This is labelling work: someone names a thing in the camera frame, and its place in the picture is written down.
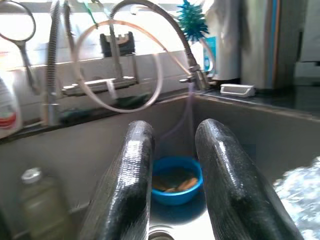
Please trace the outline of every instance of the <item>faucet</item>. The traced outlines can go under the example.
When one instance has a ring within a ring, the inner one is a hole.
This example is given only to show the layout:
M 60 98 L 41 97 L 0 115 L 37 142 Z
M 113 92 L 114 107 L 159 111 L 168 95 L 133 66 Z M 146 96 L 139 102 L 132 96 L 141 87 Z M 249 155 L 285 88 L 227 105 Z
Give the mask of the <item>faucet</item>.
M 182 82 L 182 83 L 194 82 L 196 89 L 201 90 L 201 91 L 209 89 L 209 83 L 208 83 L 207 76 L 201 71 L 199 64 L 197 63 L 193 53 L 191 52 L 191 48 L 189 46 L 189 43 L 186 39 L 185 34 L 181 30 L 181 28 L 179 27 L 179 25 L 175 21 L 175 19 L 167 11 L 165 11 L 162 7 L 160 7 L 159 5 L 153 3 L 149 0 L 123 0 L 113 7 L 113 9 L 111 10 L 111 13 L 110 13 L 110 19 L 114 19 L 115 14 L 121 8 L 123 8 L 127 5 L 132 5 L 132 4 L 143 5 L 145 7 L 148 7 L 153 12 L 160 14 L 172 25 L 172 27 L 174 28 L 174 30 L 178 34 L 178 36 L 183 44 L 184 51 L 185 51 L 185 54 L 187 57 L 187 62 L 189 65 L 189 71 L 191 73 L 191 76 L 188 77 L 188 79 L 181 80 L 180 82 Z
M 174 18 L 164 9 L 162 9 L 159 5 L 154 4 L 153 2 L 148 0 L 123 0 L 113 7 L 110 13 L 110 19 L 113 20 L 115 14 L 122 7 L 126 5 L 132 5 L 132 4 L 146 6 L 150 8 L 152 11 L 162 15 L 172 25 L 172 27 L 178 34 L 184 46 L 184 51 L 186 53 L 187 62 L 189 65 L 189 71 L 191 73 L 191 76 L 189 76 L 187 79 L 180 80 L 180 82 L 182 83 L 194 82 L 196 89 L 200 91 L 208 89 L 209 83 L 208 83 L 207 76 L 201 71 L 199 64 L 197 63 L 194 55 L 191 52 L 191 48 L 189 46 L 189 43 L 183 31 L 179 27 L 178 23 L 174 20 Z M 62 11 L 64 15 L 65 30 L 66 30 L 71 52 L 73 52 L 74 46 L 75 46 L 71 25 L 70 25 L 71 11 L 70 11 L 70 6 L 68 4 L 68 0 L 54 0 L 50 8 L 52 23 L 51 23 L 49 42 L 48 42 L 46 80 L 44 84 L 44 101 L 42 104 L 42 107 L 43 107 L 42 124 L 44 126 L 56 126 L 59 124 L 59 104 L 57 101 L 57 89 L 56 89 L 56 57 L 57 57 L 58 28 L 59 28 Z M 112 43 L 111 47 L 113 49 L 112 52 L 115 53 L 117 51 L 117 49 L 115 49 L 116 47 L 115 39 L 114 39 L 115 36 L 113 31 L 111 31 L 111 33 L 112 33 L 111 38 L 113 39 L 111 41 Z M 117 56 L 119 55 L 116 54 L 114 59 L 115 62 L 117 62 Z

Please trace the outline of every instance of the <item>window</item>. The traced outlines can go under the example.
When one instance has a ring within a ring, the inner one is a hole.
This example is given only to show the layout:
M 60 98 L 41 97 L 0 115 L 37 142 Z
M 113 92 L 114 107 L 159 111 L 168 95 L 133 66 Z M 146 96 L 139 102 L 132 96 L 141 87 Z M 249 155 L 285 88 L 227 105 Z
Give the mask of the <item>window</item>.
M 119 1 L 120 0 L 103 0 L 102 2 L 107 9 L 111 9 L 112 6 Z M 45 64 L 51 26 L 51 17 L 49 15 L 51 2 L 45 0 L 33 0 L 33 2 L 22 0 L 20 2 L 31 10 L 36 21 L 36 33 L 34 37 L 27 42 L 27 54 L 31 64 Z M 71 16 L 72 30 L 75 32 L 77 38 L 77 36 L 93 24 L 93 21 L 87 14 L 82 3 L 75 0 L 70 0 L 69 2 L 72 5 L 73 10 Z M 154 2 L 157 2 L 174 15 L 178 9 L 177 5 L 182 4 L 183 0 L 154 0 Z M 107 19 L 96 4 L 89 1 L 89 6 L 91 7 L 93 16 L 97 22 Z M 133 15 L 130 13 L 130 8 L 124 8 L 123 11 L 120 11 L 115 15 L 115 19 L 124 20 L 141 26 L 159 39 L 170 51 L 179 51 L 183 49 L 182 43 L 172 26 L 157 13 L 140 10 L 137 15 Z M 18 15 L 0 14 L 1 23 L 9 21 L 19 22 L 18 28 L 20 28 L 21 31 L 24 30 L 24 21 Z M 84 60 L 102 57 L 99 42 L 99 34 L 101 31 L 105 34 L 109 34 L 107 27 L 95 30 L 85 41 L 80 59 Z M 155 42 L 143 33 L 127 26 L 115 26 L 116 35 L 124 34 L 128 31 L 133 32 L 136 53 L 138 55 L 159 53 L 163 51 Z M 63 30 L 63 20 L 61 20 L 60 24 L 57 61 L 60 63 L 70 61 L 70 50 L 68 49 L 68 42 Z M 0 37 L 0 69 L 11 69 L 22 65 L 23 62 L 19 49 L 13 43 Z

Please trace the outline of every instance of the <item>white soap dish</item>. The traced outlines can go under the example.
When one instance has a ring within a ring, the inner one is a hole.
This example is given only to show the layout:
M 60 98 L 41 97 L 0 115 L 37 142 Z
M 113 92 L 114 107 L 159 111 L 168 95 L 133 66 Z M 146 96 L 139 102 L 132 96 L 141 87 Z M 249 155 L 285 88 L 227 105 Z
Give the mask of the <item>white soap dish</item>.
M 241 84 L 221 84 L 220 93 L 222 95 L 237 96 L 240 98 L 252 97 L 256 94 L 255 87 L 253 85 L 241 85 Z

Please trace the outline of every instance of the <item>bottle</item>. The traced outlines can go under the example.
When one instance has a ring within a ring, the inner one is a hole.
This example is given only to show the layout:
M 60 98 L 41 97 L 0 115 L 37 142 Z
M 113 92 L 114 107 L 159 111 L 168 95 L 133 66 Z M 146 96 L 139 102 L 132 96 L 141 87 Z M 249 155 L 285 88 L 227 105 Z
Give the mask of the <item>bottle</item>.
M 202 7 L 209 31 L 206 42 L 215 58 L 212 83 L 217 87 L 221 84 L 240 83 L 239 9 L 239 0 L 208 0 Z M 205 71 L 209 69 L 209 59 L 209 54 L 204 49 Z
M 21 177 L 22 208 L 32 240 L 74 240 L 67 204 L 53 177 L 31 168 Z
M 11 234 L 4 219 L 4 216 L 0 212 L 0 240 L 11 240 Z
M 13 82 L 10 73 L 0 72 L 0 139 L 14 134 L 23 127 Z

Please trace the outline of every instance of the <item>black countertop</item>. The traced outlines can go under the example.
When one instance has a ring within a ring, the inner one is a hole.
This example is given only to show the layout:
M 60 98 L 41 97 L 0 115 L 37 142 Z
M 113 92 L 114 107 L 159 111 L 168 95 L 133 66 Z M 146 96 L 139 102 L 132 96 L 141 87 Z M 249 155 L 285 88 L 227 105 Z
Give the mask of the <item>black countertop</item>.
M 222 95 L 219 90 L 209 90 L 206 92 L 196 92 L 196 96 L 205 96 L 208 98 L 218 98 L 229 102 L 243 103 L 247 105 L 259 105 L 269 109 L 281 109 L 290 111 L 291 114 L 301 117 L 320 118 L 320 86 L 300 86 L 295 89 L 285 90 L 274 94 L 260 94 L 256 96 L 242 98 L 236 96 Z M 157 103 L 166 102 L 175 98 L 187 97 L 186 90 L 178 90 L 170 93 L 165 93 L 156 101 Z M 0 139 L 0 144 L 10 142 L 16 139 L 29 137 L 39 133 L 49 132 L 56 129 L 67 128 L 70 126 L 103 119 L 117 115 L 119 113 L 112 112 L 106 109 L 92 109 L 87 116 L 80 119 L 73 119 L 68 122 L 63 122 L 58 126 L 44 127 L 36 125 L 33 127 L 23 128 L 19 132 Z
M 284 108 L 300 114 L 320 117 L 320 86 L 299 86 L 274 94 L 257 93 L 256 96 L 247 98 L 222 95 L 219 90 L 210 90 L 200 94 L 270 108 Z

